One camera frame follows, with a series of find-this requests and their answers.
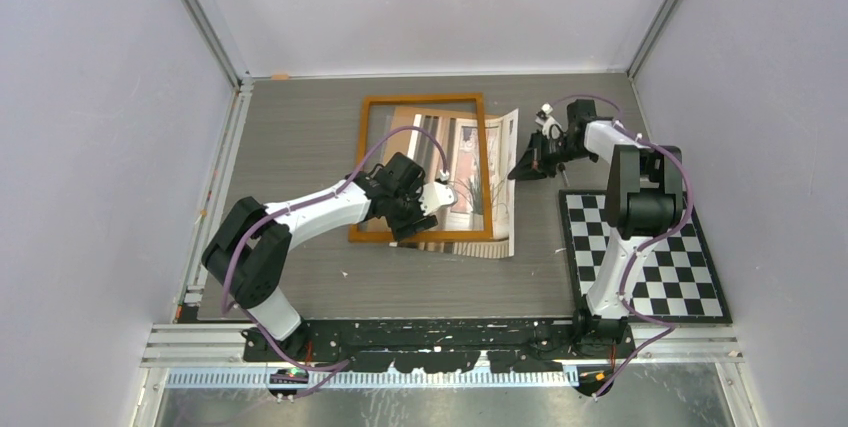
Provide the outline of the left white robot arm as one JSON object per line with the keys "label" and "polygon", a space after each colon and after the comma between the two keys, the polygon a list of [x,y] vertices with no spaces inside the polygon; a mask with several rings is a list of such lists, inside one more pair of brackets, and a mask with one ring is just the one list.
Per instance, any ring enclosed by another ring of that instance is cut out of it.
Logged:
{"label": "left white robot arm", "polygon": [[201,263],[235,304],[268,333],[280,359],[298,359],[307,345],[301,315],[280,286],[289,252],[331,230],[382,219],[394,241],[437,226],[440,210],[457,195],[444,177],[402,153],[369,172],[356,172],[330,188],[287,202],[262,204],[248,196],[230,209],[201,256]]}

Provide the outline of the wooden picture frame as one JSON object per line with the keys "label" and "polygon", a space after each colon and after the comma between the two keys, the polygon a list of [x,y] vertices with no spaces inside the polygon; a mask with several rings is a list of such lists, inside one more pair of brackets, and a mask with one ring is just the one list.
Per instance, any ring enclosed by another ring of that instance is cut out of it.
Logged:
{"label": "wooden picture frame", "polygon": [[[396,106],[428,106],[448,110],[473,111],[477,116],[478,132],[485,134],[486,114],[480,93],[406,94],[367,96],[362,103],[358,134],[355,173],[369,172],[379,164],[386,164],[396,153],[402,153],[419,164],[426,179],[434,181],[441,170],[449,172],[446,154],[438,140],[425,129],[404,125],[388,129],[388,117]],[[486,141],[479,143],[480,157],[487,160]],[[484,212],[485,226],[476,232],[433,229],[397,243],[486,241],[493,238],[491,213]],[[351,242],[396,242],[382,219],[372,219],[353,225],[349,229]]]}

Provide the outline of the printed plant window photo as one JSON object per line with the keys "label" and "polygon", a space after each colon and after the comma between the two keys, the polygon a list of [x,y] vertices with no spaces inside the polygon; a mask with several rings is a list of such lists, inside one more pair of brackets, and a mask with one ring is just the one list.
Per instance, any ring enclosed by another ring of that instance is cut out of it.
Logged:
{"label": "printed plant window photo", "polygon": [[[439,230],[476,232],[483,229],[484,212],[491,213],[493,238],[486,241],[403,243],[407,249],[453,254],[489,260],[514,255],[515,183],[507,178],[516,164],[519,112],[486,116],[485,134],[476,128],[462,127],[441,135],[427,129],[445,151],[449,165],[449,184],[458,201],[437,214]],[[486,141],[487,160],[480,157],[479,143]]]}

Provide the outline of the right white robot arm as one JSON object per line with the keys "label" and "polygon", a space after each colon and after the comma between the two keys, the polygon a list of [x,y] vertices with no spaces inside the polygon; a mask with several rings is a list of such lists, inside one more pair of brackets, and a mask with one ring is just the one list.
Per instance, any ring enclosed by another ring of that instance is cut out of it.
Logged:
{"label": "right white robot arm", "polygon": [[609,165],[604,219],[610,238],[570,332],[574,350],[591,358],[625,339],[636,276],[655,245],[686,225],[692,204],[678,148],[658,146],[619,120],[599,116],[592,98],[568,101],[564,123],[555,119],[552,104],[540,108],[537,129],[508,177],[553,178],[566,163],[584,158]]}

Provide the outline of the orange handled screwdriver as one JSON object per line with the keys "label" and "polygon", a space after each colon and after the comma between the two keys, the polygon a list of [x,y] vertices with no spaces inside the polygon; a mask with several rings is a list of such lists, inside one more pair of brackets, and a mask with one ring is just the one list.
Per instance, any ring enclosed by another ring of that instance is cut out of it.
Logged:
{"label": "orange handled screwdriver", "polygon": [[562,179],[562,182],[563,182],[564,187],[565,187],[565,188],[569,187],[569,186],[570,186],[570,181],[569,181],[569,178],[568,178],[568,176],[567,176],[567,172],[566,172],[566,166],[565,166],[565,164],[564,164],[564,163],[559,163],[559,164],[557,165],[557,170],[558,170],[558,172],[559,172],[559,176],[560,176],[560,177],[561,177],[561,179]]}

